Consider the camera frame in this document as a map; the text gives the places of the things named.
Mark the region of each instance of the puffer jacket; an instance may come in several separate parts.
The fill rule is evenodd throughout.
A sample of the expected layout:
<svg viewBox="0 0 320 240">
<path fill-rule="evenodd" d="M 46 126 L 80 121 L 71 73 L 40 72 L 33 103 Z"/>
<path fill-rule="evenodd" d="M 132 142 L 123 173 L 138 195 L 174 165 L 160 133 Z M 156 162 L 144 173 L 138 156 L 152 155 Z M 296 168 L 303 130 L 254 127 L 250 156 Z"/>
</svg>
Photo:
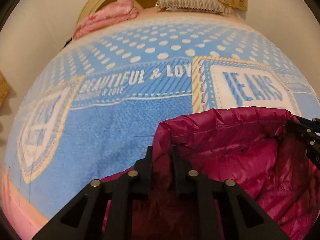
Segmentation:
<svg viewBox="0 0 320 240">
<path fill-rule="evenodd" d="M 320 171 L 286 131 L 285 109 L 212 109 L 161 122 L 153 141 L 153 188 L 135 201 L 132 239 L 197 239 L 197 206 L 177 200 L 170 150 L 178 146 L 209 179 L 234 179 L 292 240 L 302 240 L 320 209 Z M 122 173 L 106 177 L 118 178 Z"/>
</svg>

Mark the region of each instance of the beige cushion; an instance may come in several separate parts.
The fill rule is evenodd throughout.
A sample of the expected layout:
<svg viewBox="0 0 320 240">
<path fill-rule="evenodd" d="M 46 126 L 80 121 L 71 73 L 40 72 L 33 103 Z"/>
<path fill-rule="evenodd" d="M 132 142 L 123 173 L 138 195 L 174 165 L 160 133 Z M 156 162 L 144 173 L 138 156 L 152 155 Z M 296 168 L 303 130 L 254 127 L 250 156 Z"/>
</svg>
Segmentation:
<svg viewBox="0 0 320 240">
<path fill-rule="evenodd" d="M 215 14 L 233 15 L 233 10 L 218 0 L 158 0 L 155 8 L 158 10 L 190 10 Z"/>
</svg>

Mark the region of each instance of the white polka dot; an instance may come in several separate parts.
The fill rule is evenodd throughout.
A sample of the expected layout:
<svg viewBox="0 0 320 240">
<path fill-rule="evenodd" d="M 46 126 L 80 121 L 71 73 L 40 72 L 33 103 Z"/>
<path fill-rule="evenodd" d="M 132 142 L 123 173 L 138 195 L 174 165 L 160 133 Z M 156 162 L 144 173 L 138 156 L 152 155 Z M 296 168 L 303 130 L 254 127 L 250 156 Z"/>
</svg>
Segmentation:
<svg viewBox="0 0 320 240">
<path fill-rule="evenodd" d="M 132 57 L 132 58 L 130 59 L 130 62 L 131 62 L 131 63 L 135 63 L 135 62 L 138 62 L 140 59 L 141 59 L 140 56 L 135 56 L 135 57 Z"/>
<path fill-rule="evenodd" d="M 117 52 L 116 52 L 116 55 L 120 55 L 121 53 L 123 53 L 124 52 L 124 49 L 120 49 L 120 50 L 118 50 Z"/>
<path fill-rule="evenodd" d="M 91 67 L 91 64 L 88 64 L 88 65 L 85 65 L 84 66 L 84 69 L 88 69 L 88 68 L 90 68 Z"/>
<path fill-rule="evenodd" d="M 146 53 L 154 53 L 156 48 L 146 48 Z"/>
<path fill-rule="evenodd" d="M 107 63 L 109 60 L 110 60 L 110 58 L 107 57 L 107 58 L 105 58 L 104 60 L 101 61 L 101 64 L 105 64 L 105 63 Z"/>
<path fill-rule="evenodd" d="M 108 65 L 106 65 L 106 68 L 113 68 L 116 65 L 116 63 L 110 63 Z"/>
<path fill-rule="evenodd" d="M 142 43 L 142 44 L 137 46 L 137 49 L 142 49 L 144 46 L 145 46 L 145 44 Z"/>
<path fill-rule="evenodd" d="M 236 48 L 236 51 L 238 51 L 239 53 L 243 53 L 243 49 L 241 48 Z"/>
<path fill-rule="evenodd" d="M 131 56 L 131 52 L 127 52 L 127 53 L 124 53 L 122 55 L 122 58 L 127 58 L 127 57 L 130 57 Z"/>
<path fill-rule="evenodd" d="M 181 48 L 180 45 L 172 45 L 172 46 L 171 46 L 171 49 L 172 49 L 172 50 L 179 50 L 180 48 Z"/>
<path fill-rule="evenodd" d="M 225 50 L 226 47 L 223 47 L 223 46 L 221 46 L 221 45 L 218 45 L 218 46 L 217 46 L 217 49 L 218 49 L 218 50 Z"/>
<path fill-rule="evenodd" d="M 99 57 L 97 57 L 97 60 L 101 60 L 101 59 L 103 59 L 104 58 L 104 54 L 101 54 Z"/>
<path fill-rule="evenodd" d="M 160 53 L 157 58 L 158 59 L 166 59 L 167 57 L 169 57 L 168 53 Z"/>
<path fill-rule="evenodd" d="M 235 59 L 241 59 L 238 54 L 232 54 L 231 56 L 232 56 L 233 58 L 235 58 Z"/>
<path fill-rule="evenodd" d="M 252 56 L 250 56 L 249 59 L 252 60 L 252 61 L 257 62 L 257 60 L 256 60 L 254 57 L 252 57 Z"/>
<path fill-rule="evenodd" d="M 164 45 L 167 45 L 168 44 L 168 41 L 161 41 L 161 42 L 159 42 L 159 45 L 160 46 L 164 46 Z"/>
<path fill-rule="evenodd" d="M 213 57 L 220 57 L 220 54 L 216 51 L 210 51 L 210 55 Z"/>
<path fill-rule="evenodd" d="M 185 43 L 185 44 L 188 44 L 188 43 L 191 42 L 191 40 L 189 40 L 189 39 L 183 39 L 182 42 Z"/>
<path fill-rule="evenodd" d="M 189 57 L 193 57 L 196 54 L 194 49 L 187 49 L 184 53 Z"/>
</svg>

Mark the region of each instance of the pink blanket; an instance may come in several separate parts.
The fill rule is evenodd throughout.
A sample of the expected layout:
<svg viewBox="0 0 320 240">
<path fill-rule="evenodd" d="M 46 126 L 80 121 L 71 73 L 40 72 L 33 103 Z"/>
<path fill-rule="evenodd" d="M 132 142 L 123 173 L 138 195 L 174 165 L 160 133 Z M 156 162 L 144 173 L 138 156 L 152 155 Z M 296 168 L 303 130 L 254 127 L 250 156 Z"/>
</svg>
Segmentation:
<svg viewBox="0 0 320 240">
<path fill-rule="evenodd" d="M 134 19 L 137 15 L 138 10 L 134 5 L 133 0 L 122 0 L 110 3 L 101 10 L 92 13 L 85 19 L 81 20 L 73 32 L 72 39 L 77 40 L 90 32 L 129 19 Z"/>
</svg>

